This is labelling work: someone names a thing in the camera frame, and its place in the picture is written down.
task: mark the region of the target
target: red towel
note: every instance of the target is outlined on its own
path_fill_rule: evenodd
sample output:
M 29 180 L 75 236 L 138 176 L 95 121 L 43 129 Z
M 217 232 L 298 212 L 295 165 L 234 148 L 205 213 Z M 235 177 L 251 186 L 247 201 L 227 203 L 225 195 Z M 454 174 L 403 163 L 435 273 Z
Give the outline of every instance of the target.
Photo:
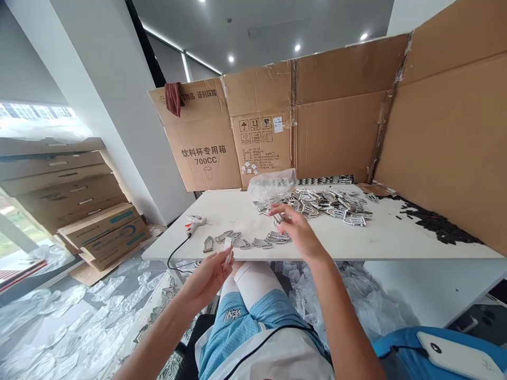
M 176 83 L 166 83 L 165 88 L 165 103 L 167 109 L 174 116 L 180 117 L 181 107 L 185 106 L 185 102 L 180 97 L 180 84 Z

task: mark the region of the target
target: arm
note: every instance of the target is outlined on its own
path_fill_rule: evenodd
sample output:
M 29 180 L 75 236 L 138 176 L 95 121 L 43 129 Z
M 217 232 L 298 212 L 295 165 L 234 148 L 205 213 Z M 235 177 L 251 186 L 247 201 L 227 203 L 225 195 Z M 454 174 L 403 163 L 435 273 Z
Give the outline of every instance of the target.
M 113 380 L 156 379 L 192 319 L 215 297 L 232 272 L 231 248 L 206 257 L 157 318 Z
M 278 226 L 279 232 L 290 235 L 312 271 L 333 366 L 339 368 L 340 377 L 346 379 L 386 379 L 382 365 L 355 315 L 354 306 L 333 259 L 303 215 L 283 204 L 271 205 L 269 215 L 281 212 L 290 216 L 290 219 L 286 218 Z

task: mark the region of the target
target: logo on shorts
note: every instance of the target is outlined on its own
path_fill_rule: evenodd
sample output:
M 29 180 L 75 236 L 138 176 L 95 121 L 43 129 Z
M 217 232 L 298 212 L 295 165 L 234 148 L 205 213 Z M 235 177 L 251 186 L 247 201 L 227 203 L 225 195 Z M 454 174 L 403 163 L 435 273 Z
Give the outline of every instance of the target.
M 227 310 L 226 316 L 223 317 L 223 321 L 227 322 L 229 319 L 236 320 L 239 317 L 241 317 L 241 309 L 231 309 Z

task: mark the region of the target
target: cup illustration on box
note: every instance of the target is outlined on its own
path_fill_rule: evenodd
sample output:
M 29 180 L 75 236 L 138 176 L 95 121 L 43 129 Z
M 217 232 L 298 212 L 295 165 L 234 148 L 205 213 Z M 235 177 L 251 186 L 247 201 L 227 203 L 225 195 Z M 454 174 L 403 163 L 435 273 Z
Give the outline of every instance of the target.
M 211 167 L 206 166 L 204 168 L 204 173 L 206 174 L 206 178 L 210 181 L 213 180 L 213 171 L 211 170 Z

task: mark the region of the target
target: hand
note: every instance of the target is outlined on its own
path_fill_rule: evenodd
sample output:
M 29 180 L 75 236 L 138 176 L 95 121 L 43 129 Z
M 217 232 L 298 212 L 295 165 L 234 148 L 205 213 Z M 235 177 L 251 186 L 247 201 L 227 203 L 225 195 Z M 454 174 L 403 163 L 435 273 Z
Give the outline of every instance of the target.
M 329 257 L 329 254 L 325 251 L 317 236 L 315 236 L 315 232 L 313 232 L 302 214 L 299 214 L 286 204 L 274 203 L 270 207 L 269 216 L 285 213 L 285 221 L 277 226 L 277 230 L 280 233 L 287 232 L 289 234 L 303 260 L 308 263 L 308 261 L 313 259 Z
M 186 308 L 193 313 L 192 317 L 211 302 L 231 274 L 234 256 L 228 265 L 225 263 L 231 250 L 232 247 L 229 247 L 206 257 L 178 293 L 178 296 L 185 300 Z

